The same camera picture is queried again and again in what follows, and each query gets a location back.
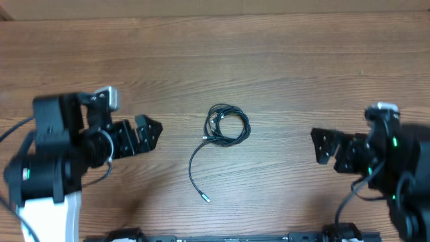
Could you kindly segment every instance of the black cable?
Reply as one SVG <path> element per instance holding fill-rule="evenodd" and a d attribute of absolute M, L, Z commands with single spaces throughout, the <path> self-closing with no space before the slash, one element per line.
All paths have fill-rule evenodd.
<path fill-rule="evenodd" d="M 0 142 L 3 141 L 6 137 L 9 136 L 13 131 L 15 131 L 17 128 L 23 126 L 24 124 L 30 122 L 33 120 L 33 117 L 26 118 L 25 120 L 22 120 L 21 122 L 15 124 L 14 127 L 10 128 L 8 131 L 6 131 L 2 136 L 0 136 Z"/>
<path fill-rule="evenodd" d="M 337 211 L 336 211 L 336 216 L 335 216 L 335 227 L 337 231 L 340 231 L 339 229 L 339 217 L 341 216 L 341 212 L 343 210 L 343 208 L 347 205 L 347 203 L 354 198 L 355 194 L 357 192 L 359 192 L 368 182 L 370 182 L 370 180 L 372 180 L 380 171 L 381 169 L 384 167 L 385 165 L 385 161 L 381 162 L 376 168 L 375 170 L 372 172 L 372 174 L 370 174 L 368 177 L 366 177 L 359 185 L 356 189 L 354 189 L 353 191 L 351 191 L 351 193 L 343 200 L 343 202 L 341 203 L 341 205 L 338 207 Z"/>
<path fill-rule="evenodd" d="M 236 138 L 230 138 L 227 136 L 224 136 L 221 133 L 220 129 L 220 121 L 221 119 L 227 117 L 228 115 L 237 115 L 243 122 L 243 129 L 240 135 L 238 135 Z M 193 155 L 191 155 L 191 158 L 189 159 L 188 164 L 188 176 L 189 180 L 193 184 L 194 188 L 197 190 L 197 192 L 200 194 L 200 196 L 207 202 L 210 202 L 209 197 L 200 189 L 197 187 L 196 183 L 194 183 L 193 177 L 191 176 L 191 162 L 193 161 L 194 156 L 196 153 L 205 145 L 213 143 L 215 145 L 220 145 L 222 147 L 230 147 L 233 145 L 240 144 L 245 139 L 247 139 L 251 133 L 251 125 L 249 124 L 248 116 L 238 107 L 228 105 L 228 104 L 216 104 L 213 105 L 208 112 L 208 117 L 206 118 L 206 121 L 204 123 L 204 136 L 203 138 L 206 139 L 202 144 L 200 144 L 197 149 L 193 152 Z"/>
<path fill-rule="evenodd" d="M 404 183 L 408 181 L 410 185 L 415 186 L 415 179 L 411 172 L 403 171 L 400 176 L 397 187 L 396 187 L 396 206 L 399 211 L 402 210 L 402 206 L 400 205 L 400 193 L 402 192 L 402 188 Z"/>
<path fill-rule="evenodd" d="M 107 165 L 109 166 L 109 169 L 107 169 L 107 172 L 101 178 L 99 178 L 99 179 L 97 179 L 95 181 L 92 181 L 92 182 L 90 182 L 88 184 L 82 185 L 82 188 L 86 188 L 88 186 L 96 184 L 97 182 L 101 182 L 104 179 L 106 179 L 106 178 L 109 177 L 110 173 L 112 172 L 112 162 L 106 161 L 105 163 L 107 163 Z"/>
<path fill-rule="evenodd" d="M 351 184 L 351 191 L 354 191 L 355 186 L 356 186 L 358 183 L 362 182 L 362 181 L 363 181 L 363 178 L 360 178 L 360 179 L 358 179 L 357 181 L 354 181 L 354 182 Z M 359 195 L 359 194 L 357 194 L 357 193 L 355 193 L 355 195 L 356 195 L 358 198 L 360 198 L 360 199 L 362 199 L 362 200 L 364 200 L 364 201 L 366 201 L 366 202 L 382 201 L 382 200 L 385 200 L 385 199 L 386 199 L 386 197 L 385 197 L 385 196 L 379 196 L 379 197 L 375 197 L 375 198 L 365 198 L 365 197 L 363 197 L 363 196 L 360 196 L 360 195 Z"/>
<path fill-rule="evenodd" d="M 23 126 L 24 124 L 28 123 L 29 121 L 33 120 L 33 117 L 26 118 L 25 120 L 22 120 L 21 122 L 17 123 L 14 127 L 10 128 L 8 131 L 6 131 L 2 136 L 0 136 L 0 142 L 3 141 L 9 134 L 11 134 L 13 131 L 15 131 L 17 128 Z M 19 220 L 28 230 L 28 233 L 33 237 L 33 240 L 35 242 L 40 242 L 38 236 L 34 232 L 34 230 L 31 228 L 31 226 L 27 223 L 27 221 L 21 217 L 11 206 L 6 202 L 6 199 L 0 195 L 0 203 L 12 213 L 14 217 L 16 217 L 17 220 Z"/>

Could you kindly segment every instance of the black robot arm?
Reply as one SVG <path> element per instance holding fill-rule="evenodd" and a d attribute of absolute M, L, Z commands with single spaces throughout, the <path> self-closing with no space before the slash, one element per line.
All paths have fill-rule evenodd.
<path fill-rule="evenodd" d="M 81 107 L 87 108 L 89 128 L 84 129 Z M 119 108 L 118 91 L 104 87 L 95 93 L 67 93 L 37 97 L 33 101 L 36 129 L 6 167 L 10 204 L 52 197 L 54 203 L 79 191 L 89 167 L 155 148 L 161 123 L 145 115 L 136 117 L 137 129 L 128 120 L 112 122 Z M 28 154 L 34 141 L 36 152 Z"/>
<path fill-rule="evenodd" d="M 325 165 L 335 156 L 338 173 L 370 178 L 368 186 L 383 194 L 400 238 L 430 242 L 430 128 L 400 125 L 394 104 L 372 105 L 365 118 L 372 125 L 369 134 L 313 128 L 317 162 Z"/>

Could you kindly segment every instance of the green led light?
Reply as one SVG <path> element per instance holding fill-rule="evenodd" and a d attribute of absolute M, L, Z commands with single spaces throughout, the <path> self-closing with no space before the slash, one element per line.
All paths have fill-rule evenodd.
<path fill-rule="evenodd" d="M 397 147 L 397 138 L 396 137 L 392 137 L 392 145 L 394 145 L 394 147 Z"/>

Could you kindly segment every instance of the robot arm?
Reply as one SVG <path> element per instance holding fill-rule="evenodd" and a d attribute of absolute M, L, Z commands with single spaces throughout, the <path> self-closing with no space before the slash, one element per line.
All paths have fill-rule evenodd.
<path fill-rule="evenodd" d="M 81 106 L 87 107 L 84 130 Z M 36 130 L 5 168 L 9 204 L 45 241 L 79 241 L 81 178 L 88 168 L 155 148 L 161 123 L 141 115 L 137 130 L 128 120 L 112 122 L 119 108 L 118 91 L 105 87 L 95 93 L 37 97 L 33 102 Z M 34 141 L 36 152 L 28 154 Z M 23 226 L 26 241 L 33 241 Z"/>
<path fill-rule="evenodd" d="M 369 188 L 383 194 L 400 238 L 429 242 L 430 128 L 400 125 L 400 112 L 394 104 L 372 105 L 365 118 L 372 127 L 369 135 L 313 128 L 317 162 L 325 165 L 335 156 L 338 173 L 370 178 Z"/>

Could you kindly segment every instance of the wooden table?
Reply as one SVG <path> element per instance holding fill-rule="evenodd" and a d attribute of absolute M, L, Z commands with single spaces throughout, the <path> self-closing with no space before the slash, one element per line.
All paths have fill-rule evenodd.
<path fill-rule="evenodd" d="M 428 124 L 429 81 L 428 12 L 0 23 L 1 133 L 32 115 L 34 96 L 106 85 L 122 93 L 116 120 L 147 114 L 165 128 L 156 150 L 115 160 L 109 179 L 83 191 L 82 238 L 121 227 L 177 236 L 317 231 L 333 223 L 357 176 L 316 163 L 311 128 L 367 132 L 363 109 L 380 100 L 397 103 L 403 121 Z M 219 102 L 241 107 L 252 133 L 197 154 L 193 174 L 207 204 L 187 167 Z M 237 133 L 234 121 L 222 128 Z M 0 171 L 33 127 L 1 144 Z M 4 182 L 0 189 L 7 195 Z M 341 220 L 398 240 L 384 202 L 354 199 Z M 4 209 L 0 240 L 22 240 Z"/>

